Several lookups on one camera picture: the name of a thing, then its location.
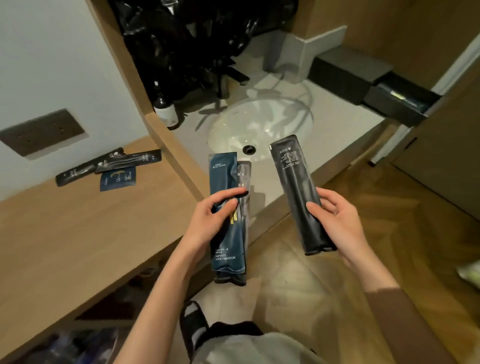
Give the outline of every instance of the countertop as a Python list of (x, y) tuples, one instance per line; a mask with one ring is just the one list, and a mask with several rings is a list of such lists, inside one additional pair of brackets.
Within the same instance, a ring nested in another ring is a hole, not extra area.
[[(150, 137), (126, 153), (156, 149)], [(172, 166), (139, 166), (136, 186), (100, 192), (99, 176), (54, 180), (0, 203), (0, 358), (182, 236), (196, 200)]]
[[(231, 105), (247, 97), (273, 95), (294, 98), (307, 105), (313, 115), (313, 127), (311, 136), (301, 147), (310, 172), (316, 171), (384, 120), (371, 110), (353, 105), (309, 80), (288, 80), (285, 75), (269, 73), (255, 78), (259, 81), (253, 86), (238, 87), (227, 102)], [(213, 110), (215, 104), (209, 104), (189, 113), (183, 124), (174, 130), (184, 148), (207, 173), (208, 154), (213, 153), (207, 143), (208, 134), (218, 117)], [(238, 159), (248, 159), (248, 156), (239, 154)], [(262, 195), (259, 198), (261, 204), (251, 201), (250, 215), (253, 217), (283, 194), (271, 158), (252, 162), (251, 184), (257, 196)]]

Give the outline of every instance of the left hand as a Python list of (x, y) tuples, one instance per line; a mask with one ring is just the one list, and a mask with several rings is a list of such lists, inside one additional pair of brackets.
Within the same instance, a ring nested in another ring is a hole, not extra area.
[(213, 205), (245, 192), (247, 189), (243, 187), (230, 188), (219, 191), (197, 203), (187, 231), (178, 246), (185, 252), (193, 254), (195, 264), (202, 259), (208, 243), (218, 233), (225, 219), (230, 218), (235, 212), (238, 201), (236, 198), (232, 198), (214, 214), (212, 214)]

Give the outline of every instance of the sink drain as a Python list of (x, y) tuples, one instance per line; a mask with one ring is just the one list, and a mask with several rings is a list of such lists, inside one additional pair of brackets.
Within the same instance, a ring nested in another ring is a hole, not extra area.
[(257, 148), (254, 146), (244, 146), (242, 150), (246, 155), (251, 156), (252, 154), (255, 154)]

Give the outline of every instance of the white countertop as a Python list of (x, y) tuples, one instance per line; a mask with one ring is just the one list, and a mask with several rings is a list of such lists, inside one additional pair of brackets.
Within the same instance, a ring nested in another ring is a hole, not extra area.
[[(310, 172), (317, 170), (384, 119), (362, 106), (350, 104), (309, 80), (294, 84), (279, 80), (275, 75), (266, 74), (255, 86), (249, 85), (239, 89), (243, 94), (246, 91), (251, 97), (271, 93), (295, 98), (310, 107), (313, 115), (311, 136), (301, 145)], [(208, 155), (213, 153), (207, 144), (208, 133), (217, 114), (207, 116), (206, 114), (214, 109), (215, 104), (210, 104), (199, 111), (189, 113), (183, 124), (174, 130), (183, 146), (207, 173)], [(256, 194), (265, 195), (264, 206), (283, 194), (272, 159), (252, 162), (251, 184)], [(256, 211), (250, 211), (251, 216), (255, 216), (259, 210), (260, 207), (257, 207)]]

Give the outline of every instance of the wooden countertop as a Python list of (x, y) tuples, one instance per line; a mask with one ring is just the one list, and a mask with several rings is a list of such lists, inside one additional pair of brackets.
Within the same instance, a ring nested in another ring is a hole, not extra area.
[[(125, 152), (156, 148), (146, 137)], [(0, 203), (0, 359), (182, 236), (196, 204), (184, 182), (165, 159), (136, 173), (133, 187), (100, 192), (92, 174)]]

